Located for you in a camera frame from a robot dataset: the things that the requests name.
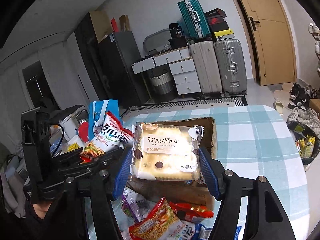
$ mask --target desk leg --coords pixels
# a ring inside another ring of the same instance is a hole
[[[143,73],[141,73],[141,76],[142,76],[142,79],[143,79],[144,85],[145,85],[145,87],[146,87],[146,89],[147,89],[147,92],[148,92],[148,95],[149,95],[150,99],[153,101],[153,103],[155,103],[155,101],[153,100],[153,98],[152,98],[152,96],[151,96],[151,93],[150,93],[150,91],[149,91],[149,88],[148,88],[147,82],[146,82],[146,80],[144,79]]]

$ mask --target white drawer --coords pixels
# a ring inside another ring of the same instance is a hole
[[[181,50],[180,50],[180,54],[181,54],[181,58],[182,58],[182,59],[185,59],[185,58],[190,57],[189,48],[181,49]]]
[[[142,60],[140,62],[135,63],[132,66],[132,69],[135,74],[138,74],[142,71],[145,71],[145,70],[148,70],[148,69],[151,69],[154,67],[156,67],[156,66],[155,66],[155,63],[153,62],[153,57],[150,57],[150,58],[147,58],[145,60]]]
[[[179,84],[176,85],[176,87],[179,95],[201,92],[200,84],[198,81]]]
[[[178,50],[155,57],[156,66],[161,66],[178,60],[181,60],[181,55]]]
[[[176,63],[169,64],[172,75],[180,74],[196,70],[193,59],[182,60]]]
[[[195,70],[190,72],[175,74],[173,78],[176,85],[198,81],[198,75]]]

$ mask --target patterned rug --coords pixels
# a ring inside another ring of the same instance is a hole
[[[169,112],[179,110],[194,110],[211,107],[229,107],[229,106],[247,106],[247,100],[244,96],[228,97],[219,99],[190,100],[172,103],[163,103],[159,105],[130,106],[122,115],[123,121],[139,114],[150,114],[157,112]]]

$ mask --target white bag handle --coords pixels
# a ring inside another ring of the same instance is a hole
[[[104,100],[103,101],[100,117],[99,117],[99,120],[97,122],[94,120],[94,110],[95,110],[95,107],[96,107],[96,101],[93,102],[93,104],[92,104],[92,115],[93,115],[93,121],[94,121],[94,125],[95,126],[99,126],[100,124],[103,123],[104,116],[106,114],[106,109],[107,109],[108,102],[109,102],[109,100]]]

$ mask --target wooden door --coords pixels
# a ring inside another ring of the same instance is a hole
[[[292,35],[279,0],[241,2],[254,36],[260,85],[295,82]]]

